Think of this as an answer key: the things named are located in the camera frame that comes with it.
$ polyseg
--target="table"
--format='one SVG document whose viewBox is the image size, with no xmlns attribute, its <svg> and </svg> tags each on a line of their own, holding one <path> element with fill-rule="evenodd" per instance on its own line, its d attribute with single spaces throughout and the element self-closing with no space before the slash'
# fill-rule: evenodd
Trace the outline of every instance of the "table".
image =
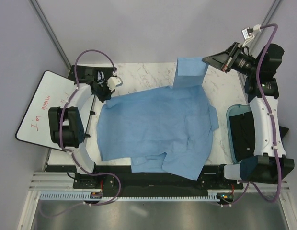
<svg viewBox="0 0 297 230">
<path fill-rule="evenodd" d="M 88 64 L 88 66 L 107 67 L 109 65 Z M 117 73 L 123 80 L 113 96 L 163 87 L 173 84 L 176 63 L 124 63 L 116 64 Z M 229 150 L 226 111 L 234 104 L 246 104 L 240 80 L 236 71 L 221 72 L 209 66 L 204 78 L 203 88 L 212 106 L 217 110 L 219 129 L 214 131 L 213 144 L 209 158 L 205 165 L 219 165 L 232 163 Z M 91 117 L 86 139 L 88 154 L 97 165 L 130 165 L 130 158 L 111 161 L 101 161 L 97 146 L 96 124 L 103 103 L 95 100 L 93 110 L 96 115 Z M 48 165 L 73 165 L 70 156 L 63 151 L 52 149 Z"/>
</svg>

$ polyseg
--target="cable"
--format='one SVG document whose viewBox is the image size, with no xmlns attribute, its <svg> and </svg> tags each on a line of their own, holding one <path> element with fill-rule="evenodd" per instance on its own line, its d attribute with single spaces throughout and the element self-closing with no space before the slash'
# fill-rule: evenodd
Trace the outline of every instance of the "cable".
<svg viewBox="0 0 297 230">
<path fill-rule="evenodd" d="M 42 208 L 41 208 L 41 204 L 39 205 L 39 213 L 41 214 L 41 216 L 43 216 L 44 218 L 48 218 L 48 219 L 50 219 L 50 218 L 54 218 L 54 217 L 57 217 L 57 216 L 59 216 L 59 215 L 61 215 L 61 214 L 63 214 L 63 213 L 66 213 L 66 212 L 68 212 L 68 211 L 70 211 L 71 209 L 73 209 L 73 208 L 75 208 L 75 207 L 77 207 L 77 206 L 80 206 L 80 205 L 83 205 L 83 203 L 77 203 L 77 204 L 75 204 L 75 205 L 72 205 L 71 207 L 68 207 L 67 209 L 65 209 L 65 210 L 63 210 L 63 211 L 61 211 L 61 212 L 59 212 L 59 213 L 57 213 L 57 214 L 54 214 L 54 215 L 46 215 L 46 214 L 44 214 L 43 212 L 42 212 Z"/>
<path fill-rule="evenodd" d="M 234 194 L 234 191 L 235 191 L 235 187 L 234 187 L 234 185 L 233 185 L 233 184 L 231 184 L 231 192 L 230 192 L 230 194 L 229 194 L 229 195 L 232 195 L 232 194 Z"/>
<path fill-rule="evenodd" d="M 222 200 L 224 200 L 226 203 L 228 204 L 232 204 L 234 201 L 235 201 L 235 194 L 233 193 L 233 201 L 232 202 L 229 202 L 227 201 L 226 199 L 222 198 Z"/>
<path fill-rule="evenodd" d="M 211 204 L 213 204 L 213 205 L 218 205 L 218 206 L 220 206 L 220 207 L 231 207 L 233 204 L 235 204 L 235 203 L 237 203 L 238 201 L 240 201 L 241 200 L 241 198 L 245 195 L 245 193 L 246 193 L 246 191 L 248 190 L 248 188 L 249 188 L 249 185 L 250 185 L 250 182 L 246 182 L 246 181 L 240 181 L 241 183 L 243 182 L 243 183 L 247 183 L 246 184 L 246 186 L 245 186 L 245 188 L 244 188 L 244 191 L 242 192 L 242 194 L 241 194 L 241 196 L 237 199 L 237 200 L 233 200 L 233 202 L 231 202 L 230 204 L 228 204 L 228 205 L 219 205 L 219 204 L 216 204 L 216 203 L 211 203 Z"/>
<path fill-rule="evenodd" d="M 67 106 L 69 105 L 69 102 L 73 99 L 73 97 L 75 96 L 75 94 L 77 93 L 78 89 L 79 89 L 79 86 L 80 86 L 80 83 L 79 83 L 79 80 L 78 80 L 78 76 L 77 76 L 77 63 L 80 59 L 80 57 L 82 55 L 84 55 L 85 53 L 88 53 L 88 52 L 97 52 L 97 53 L 100 53 L 100 54 L 103 54 L 104 56 L 106 56 L 108 58 L 108 60 L 111 62 L 113 68 L 114 68 L 114 72 L 116 72 L 116 68 L 114 66 L 114 63 L 112 62 L 112 60 L 110 59 L 110 57 L 108 55 L 106 55 L 104 52 L 100 51 L 100 50 L 97 50 L 97 49 L 88 49 L 88 50 L 85 50 L 83 51 L 81 54 L 78 55 L 78 57 L 76 58 L 76 61 L 75 61 L 75 65 L 74 65 L 74 75 L 75 75 L 75 81 L 76 81 L 76 85 L 77 85 L 77 88 L 75 89 L 75 91 L 72 93 L 72 95 L 69 97 L 68 99 L 68 102 L 65 103 L 65 105 L 63 106 L 62 108 L 62 111 L 61 111 L 61 116 L 60 116 L 60 123 L 59 123 L 59 143 L 60 143 L 60 147 L 62 148 L 62 150 L 64 151 L 68 151 L 68 152 L 71 152 L 71 157 L 72 159 L 74 160 L 75 164 L 81 169 L 83 170 L 86 174 L 90 175 L 90 176 L 102 176 L 102 175 L 110 175 L 110 176 L 113 176 L 119 183 L 119 189 L 118 189 L 118 192 L 116 193 L 116 195 L 106 201 L 106 202 L 103 202 L 103 203 L 97 203 L 97 204 L 90 204 L 90 203 L 86 203 L 86 202 L 83 202 L 83 203 L 78 203 L 78 204 L 75 204 L 65 210 L 63 210 L 62 212 L 59 212 L 55 215 L 51 215 L 51 216 L 48 216 L 48 215 L 45 215 L 42 210 L 41 210 L 41 207 L 39 208 L 39 212 L 40 214 L 45 217 L 45 218 L 54 218 L 54 217 L 57 217 L 67 211 L 70 211 L 71 209 L 77 207 L 77 206 L 80 206 L 80 205 L 83 205 L 83 204 L 87 204 L 89 206 L 101 206 L 101 205 L 107 205 L 107 204 L 110 204 L 112 202 L 114 202 L 114 200 L 119 196 L 120 192 L 121 192 L 121 181 L 120 179 L 113 173 L 110 173 L 110 172 L 101 172 L 101 173 L 90 173 L 88 171 L 86 171 L 76 160 L 75 156 L 74 156 L 74 153 L 73 151 L 71 151 L 70 149 L 66 149 L 64 148 L 64 145 L 63 145 L 63 137 L 62 137 L 62 129 L 63 129 L 63 118 L 64 118 L 64 112 L 67 108 Z"/>
<path fill-rule="evenodd" d="M 269 24 L 269 25 L 264 25 L 264 26 L 261 26 L 260 28 L 261 29 L 265 29 L 265 28 L 268 28 L 268 27 L 274 27 L 274 30 L 267 42 L 267 44 L 265 45 L 264 49 L 263 49 L 263 52 L 259 58 L 259 62 L 258 62 L 258 65 L 257 65 L 257 70 L 256 70 L 256 82 L 257 82 L 257 85 L 258 85 L 258 89 L 259 89 L 259 92 L 264 100 L 264 103 L 265 105 L 267 106 L 267 109 L 268 109 L 268 112 L 270 114 L 270 119 L 271 119 L 271 123 L 272 123 L 272 132 L 273 132 L 273 144 L 276 146 L 277 145 L 277 137 L 276 137 L 276 126 L 275 126 L 275 119 L 274 119 L 274 115 L 273 115 L 273 112 L 272 112 L 272 109 L 269 105 L 269 102 L 266 98 L 266 96 L 264 95 L 264 92 L 263 92 L 263 89 L 262 89 L 262 86 L 261 86 L 261 83 L 260 83 L 260 78 L 259 78 L 259 73 L 260 73 L 260 68 L 261 68 L 261 65 L 263 63 L 263 58 L 272 42 L 272 39 L 277 31 L 277 28 L 278 28 L 278 25 L 277 24 Z M 280 161 L 279 161 L 279 158 L 278 158 L 278 152 L 277 152 L 277 148 L 273 148 L 274 149 L 274 155 L 275 155 L 275 161 L 276 161 L 276 166 L 277 166 L 277 190 L 276 190 L 276 194 L 275 194 L 275 197 L 270 200 L 270 199 L 267 199 L 264 194 L 260 191 L 260 189 L 258 188 L 258 186 L 254 183 L 254 182 L 251 182 L 251 184 L 255 187 L 255 189 L 257 190 L 257 192 L 259 193 L 259 195 L 267 202 L 269 203 L 274 203 L 276 200 L 278 200 L 279 198 L 279 195 L 280 195 L 280 192 L 281 192 L 281 187 L 282 187 L 282 171 L 281 171 L 281 164 L 280 164 Z"/>
<path fill-rule="evenodd" d="M 69 102 L 72 100 L 72 98 L 74 97 L 74 95 L 76 94 L 76 92 L 78 91 L 78 88 L 79 88 L 79 80 L 78 80 L 78 76 L 77 76 L 77 63 L 80 59 L 80 57 L 82 55 L 84 55 L 85 53 L 88 53 L 88 52 L 97 52 L 97 53 L 100 53 L 100 54 L 103 54 L 104 56 L 106 56 L 108 58 L 108 60 L 111 62 L 113 68 L 114 68 L 114 72 L 116 71 L 116 68 L 114 66 L 114 63 L 112 62 L 112 60 L 110 59 L 110 57 L 108 57 L 108 55 L 106 55 L 104 52 L 100 51 L 100 50 L 97 50 L 97 49 L 88 49 L 88 50 L 85 50 L 83 51 L 81 54 L 79 54 L 79 56 L 76 58 L 76 61 L 75 61 L 75 65 L 74 65 L 74 74 L 75 74 L 75 80 L 76 80 L 76 84 L 77 84 L 77 88 L 76 90 L 72 93 L 72 95 L 69 97 L 68 99 L 68 102 L 65 103 L 65 105 L 63 106 L 63 109 L 62 109 L 62 112 L 61 112 L 61 116 L 60 116 L 60 125 L 59 125 L 59 141 L 60 141 L 60 147 L 64 150 L 64 151 L 68 151 L 68 152 L 71 152 L 71 157 L 72 159 L 74 160 L 75 164 L 77 167 L 79 167 L 81 170 L 83 170 L 86 174 L 90 175 L 90 176 L 102 176 L 102 175 L 110 175 L 110 176 L 113 176 L 119 183 L 119 189 L 118 189 L 118 192 L 116 193 L 116 195 L 104 202 L 104 203 L 98 203 L 98 204 L 92 204 L 92 205 L 95 205 L 95 206 L 100 206 L 100 205 L 107 205 L 107 204 L 110 204 L 112 203 L 120 194 L 121 192 L 121 182 L 120 182 L 120 179 L 113 173 L 110 173 L 110 172 L 101 172 L 101 173 L 90 173 L 88 172 L 87 170 L 85 170 L 76 160 L 75 156 L 74 156 L 74 153 L 73 151 L 71 151 L 70 149 L 65 149 L 64 148 L 64 145 L 63 145 L 63 138 L 62 138 L 62 127 L 63 127 L 63 117 L 64 117 L 64 112 L 69 104 Z"/>
<path fill-rule="evenodd" d="M 67 175 L 68 175 L 69 178 L 75 180 L 75 177 L 72 177 L 72 176 L 69 174 L 69 172 L 67 172 Z"/>
</svg>

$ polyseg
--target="metal frame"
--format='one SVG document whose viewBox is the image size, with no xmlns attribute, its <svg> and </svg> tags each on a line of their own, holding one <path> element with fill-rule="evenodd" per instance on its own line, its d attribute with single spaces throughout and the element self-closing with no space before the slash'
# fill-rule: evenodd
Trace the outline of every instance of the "metal frame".
<svg viewBox="0 0 297 230">
<path fill-rule="evenodd" d="M 43 27 L 45 28 L 47 35 L 49 36 L 49 38 L 51 39 L 52 43 L 54 44 L 54 46 L 56 47 L 58 53 L 60 54 L 64 64 L 66 65 L 66 67 L 68 69 L 71 68 L 71 64 L 65 54 L 65 52 L 63 51 L 60 42 L 58 41 L 54 31 L 52 30 L 52 27 L 50 26 L 49 22 L 47 21 L 46 16 L 43 13 L 43 10 L 41 9 L 39 3 L 36 0 L 29 0 L 30 4 L 32 5 L 32 7 L 34 8 L 37 16 L 39 17 Z"/>
<path fill-rule="evenodd" d="M 271 193 L 276 190 L 275 184 L 258 184 L 262 192 Z M 30 230 L 34 222 L 34 215 L 38 207 L 38 201 L 40 199 L 41 193 L 47 191 L 58 191 L 58 193 L 66 193 L 69 195 L 79 194 L 80 192 L 99 192 L 99 190 L 90 190 L 90 189 L 73 189 L 73 179 L 69 178 L 64 172 L 36 172 L 33 175 L 33 178 L 30 183 L 29 192 L 26 198 L 26 202 L 23 208 L 22 216 L 18 225 L 18 230 Z M 150 197 L 143 198 L 132 198 L 125 197 L 118 199 L 118 201 L 208 201 L 212 200 L 216 193 L 221 192 L 230 192 L 229 190 L 209 190 L 208 199 L 202 199 L 200 197 L 167 197 L 166 199 L 157 199 Z M 247 193 L 256 192 L 255 188 L 250 185 L 247 190 Z M 280 201 L 283 208 L 285 218 L 290 230 L 297 230 L 297 216 L 295 216 L 294 210 L 292 208 L 292 199 L 291 193 L 287 181 L 282 181 L 282 191 L 280 195 Z"/>
<path fill-rule="evenodd" d="M 71 64 L 65 55 L 58 39 L 56 38 L 56 35 L 54 34 L 50 24 L 48 23 L 40 5 L 38 4 L 37 0 L 29 0 L 31 5 L 33 6 L 34 10 L 36 11 L 42 25 L 47 31 L 48 36 L 52 40 L 54 46 L 58 50 L 62 60 L 64 61 L 66 67 L 70 69 Z M 262 25 L 268 24 L 272 17 L 275 15 L 276 11 L 279 9 L 279 6 L 283 0 L 275 0 L 273 4 L 271 5 L 265 19 L 262 22 Z M 256 45 L 258 44 L 259 40 L 262 37 L 262 33 L 258 34 L 252 44 L 250 45 L 250 51 L 253 51 Z M 245 76 L 242 74 L 239 74 L 239 80 L 241 83 L 241 86 L 245 84 Z M 48 160 L 50 152 L 47 154 L 46 163 Z M 263 192 L 274 192 L 276 185 L 271 184 L 259 184 L 259 187 Z M 23 208 L 23 212 L 21 215 L 21 219 L 18 225 L 18 230 L 30 230 L 32 223 L 34 221 L 34 214 L 37 210 L 38 200 L 41 194 L 41 191 L 70 191 L 73 193 L 73 191 L 79 191 L 73 189 L 73 180 L 69 178 L 65 173 L 50 173 L 50 172 L 36 172 L 33 175 L 32 181 L 30 183 L 29 191 L 27 194 L 26 202 Z M 255 192 L 255 188 L 253 186 L 250 186 L 247 192 Z M 208 192 L 228 192 L 228 191 L 222 191 L 222 190 L 209 190 Z M 292 198 L 289 186 L 286 181 L 282 182 L 282 191 L 280 195 L 280 201 L 281 205 L 289 226 L 289 229 L 291 230 L 297 230 L 297 217 L 295 215 L 295 212 L 292 208 Z"/>
</svg>

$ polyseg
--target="whiteboard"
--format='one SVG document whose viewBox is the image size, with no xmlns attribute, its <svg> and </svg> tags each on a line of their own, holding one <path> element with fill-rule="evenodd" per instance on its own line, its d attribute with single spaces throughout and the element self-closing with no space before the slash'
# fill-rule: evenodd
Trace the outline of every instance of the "whiteboard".
<svg viewBox="0 0 297 230">
<path fill-rule="evenodd" d="M 59 145 L 51 140 L 48 110 L 51 107 L 63 107 L 66 103 L 65 100 L 73 91 L 74 82 L 72 80 L 50 71 L 44 72 L 15 137 L 20 141 L 61 150 Z M 93 101 L 94 95 L 89 98 L 80 111 L 84 129 L 88 125 Z"/>
<path fill-rule="evenodd" d="M 115 63 L 175 62 L 243 42 L 274 0 L 36 0 L 70 63 L 100 49 Z M 106 63 L 95 53 L 80 63 Z"/>
</svg>

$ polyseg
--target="red wire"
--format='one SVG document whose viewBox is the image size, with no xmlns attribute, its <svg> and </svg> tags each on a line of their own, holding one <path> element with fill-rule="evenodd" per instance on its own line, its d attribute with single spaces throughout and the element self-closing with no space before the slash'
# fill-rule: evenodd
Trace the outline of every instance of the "red wire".
<svg viewBox="0 0 297 230">
<path fill-rule="evenodd" d="M 235 191 L 235 187 L 233 184 L 231 184 L 231 193 L 229 195 L 232 195 L 234 193 L 234 191 Z"/>
</svg>

